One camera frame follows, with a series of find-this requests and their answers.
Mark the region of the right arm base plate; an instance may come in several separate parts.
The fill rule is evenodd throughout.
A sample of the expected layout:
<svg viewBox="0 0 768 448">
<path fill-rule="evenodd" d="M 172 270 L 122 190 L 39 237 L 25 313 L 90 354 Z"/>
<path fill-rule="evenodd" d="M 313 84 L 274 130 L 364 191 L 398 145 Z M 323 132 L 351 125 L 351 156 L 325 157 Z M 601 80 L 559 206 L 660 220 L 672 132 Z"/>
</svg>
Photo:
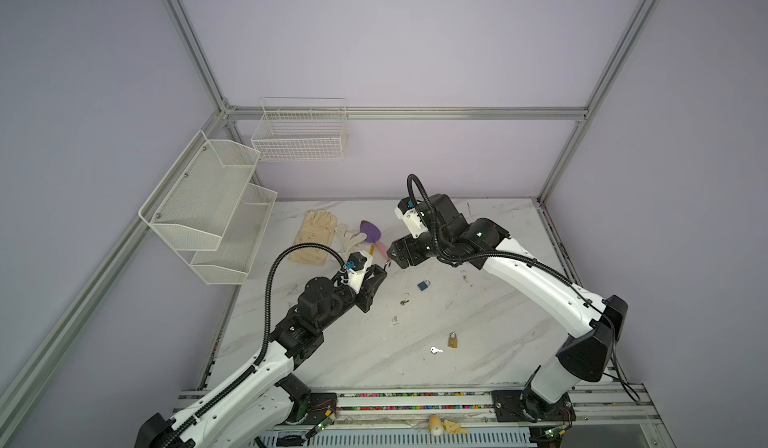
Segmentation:
<svg viewBox="0 0 768 448">
<path fill-rule="evenodd" d="M 568 394 L 557 402 L 539 399 L 528 389 L 494 390 L 492 407 L 498 422 L 565 422 L 574 421 L 576 415 Z"/>
</svg>

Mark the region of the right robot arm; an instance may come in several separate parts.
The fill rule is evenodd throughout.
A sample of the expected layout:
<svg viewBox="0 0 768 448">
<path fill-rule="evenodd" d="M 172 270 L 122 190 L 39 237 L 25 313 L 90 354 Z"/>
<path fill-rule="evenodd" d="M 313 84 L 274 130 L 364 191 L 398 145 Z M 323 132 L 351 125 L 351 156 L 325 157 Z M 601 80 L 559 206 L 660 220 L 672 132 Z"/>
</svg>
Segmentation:
<svg viewBox="0 0 768 448">
<path fill-rule="evenodd" d="M 534 371 L 520 394 L 526 418 L 543 418 L 578 383 L 600 381 L 609 365 L 616 368 L 618 382 L 630 399 L 639 399 L 616 353 L 628 312 L 624 299 L 602 297 L 581 287 L 489 218 L 468 222 L 447 195 L 428 194 L 417 175 L 408 176 L 406 187 L 408 196 L 398 203 L 396 214 L 409 233 L 390 245 L 393 261 L 401 268 L 429 258 L 452 267 L 472 265 L 511 285 L 565 329 L 564 343 Z"/>
</svg>

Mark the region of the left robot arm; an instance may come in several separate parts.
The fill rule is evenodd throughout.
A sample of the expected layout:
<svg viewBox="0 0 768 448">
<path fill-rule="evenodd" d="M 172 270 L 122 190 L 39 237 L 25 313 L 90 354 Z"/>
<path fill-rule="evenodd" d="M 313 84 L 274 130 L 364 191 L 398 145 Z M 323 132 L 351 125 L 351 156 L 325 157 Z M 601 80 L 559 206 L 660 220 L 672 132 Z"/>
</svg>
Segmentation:
<svg viewBox="0 0 768 448">
<path fill-rule="evenodd" d="M 331 277 L 310 279 L 297 302 L 273 322 L 272 285 L 278 267 L 290 254 L 319 249 L 339 264 Z M 342 258 L 316 242 L 283 250 L 267 274 L 264 329 L 258 352 L 206 395 L 175 415 L 152 415 L 139 428 L 138 447 L 237 447 L 300 411 L 311 391 L 294 372 L 324 341 L 325 330 L 350 309 L 368 312 L 387 277 L 384 266 L 367 252 Z"/>
</svg>

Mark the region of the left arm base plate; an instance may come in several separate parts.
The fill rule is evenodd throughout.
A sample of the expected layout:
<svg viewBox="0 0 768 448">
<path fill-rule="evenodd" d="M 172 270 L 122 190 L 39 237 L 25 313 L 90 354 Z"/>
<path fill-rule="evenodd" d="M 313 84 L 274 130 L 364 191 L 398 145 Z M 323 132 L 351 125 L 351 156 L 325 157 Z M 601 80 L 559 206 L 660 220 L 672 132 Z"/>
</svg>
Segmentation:
<svg viewBox="0 0 768 448">
<path fill-rule="evenodd" d="M 288 425 L 316 425 L 326 418 L 326 412 L 335 412 L 338 395 L 331 392 L 311 393 L 301 402 L 295 402 L 286 419 Z"/>
</svg>

